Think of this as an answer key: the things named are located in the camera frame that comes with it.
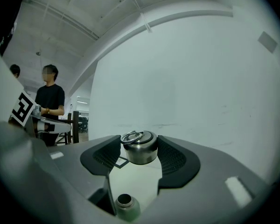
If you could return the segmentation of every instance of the hand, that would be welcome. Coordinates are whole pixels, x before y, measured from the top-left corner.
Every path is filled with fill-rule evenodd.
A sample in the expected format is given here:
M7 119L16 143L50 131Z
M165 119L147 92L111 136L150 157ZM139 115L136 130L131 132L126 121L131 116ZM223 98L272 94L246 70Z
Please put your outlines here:
M46 114L46 113L47 113L47 109L42 108L42 110L41 110L41 115Z

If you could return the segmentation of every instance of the hair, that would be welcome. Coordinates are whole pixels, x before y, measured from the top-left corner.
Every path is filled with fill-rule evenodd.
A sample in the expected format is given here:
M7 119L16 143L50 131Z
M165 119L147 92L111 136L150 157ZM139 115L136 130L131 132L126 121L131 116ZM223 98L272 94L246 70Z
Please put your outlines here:
M18 77L20 76L20 67L16 64L13 64L10 68L10 71L15 75L15 74L18 74Z
M57 76L58 76L58 69L57 69L57 67L54 66L54 65L52 65L52 64L50 64L50 65L46 65L46 66L44 67L44 69L45 69L45 68L49 68L49 69L51 69L52 72L55 73L55 75L54 75L54 81L56 81Z

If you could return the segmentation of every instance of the stainless steel kettle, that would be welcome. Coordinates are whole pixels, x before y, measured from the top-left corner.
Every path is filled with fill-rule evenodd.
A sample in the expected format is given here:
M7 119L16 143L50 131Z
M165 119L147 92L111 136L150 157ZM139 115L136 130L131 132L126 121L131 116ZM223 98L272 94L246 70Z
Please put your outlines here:
M124 134L120 141L126 150L126 157L131 163L144 165L157 157L157 136L153 132L131 131Z

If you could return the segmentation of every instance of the black and white marker board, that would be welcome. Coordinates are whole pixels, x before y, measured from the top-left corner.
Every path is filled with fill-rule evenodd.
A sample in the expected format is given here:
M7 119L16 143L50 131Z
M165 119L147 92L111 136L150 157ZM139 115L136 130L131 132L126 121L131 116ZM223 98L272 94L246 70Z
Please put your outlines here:
M22 126L25 126L29 115L35 108L36 102L24 91L22 91L20 97L17 99L12 116Z

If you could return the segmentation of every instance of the white ceiling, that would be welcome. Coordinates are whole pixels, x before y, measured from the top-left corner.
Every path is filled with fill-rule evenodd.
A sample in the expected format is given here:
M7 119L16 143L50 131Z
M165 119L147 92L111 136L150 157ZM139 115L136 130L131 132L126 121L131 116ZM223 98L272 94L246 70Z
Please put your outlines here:
M146 7L158 1L137 3ZM19 81L29 91L44 85L41 71L48 64L58 68L56 83L66 89L86 50L136 11L133 0L24 0L3 58L20 66Z

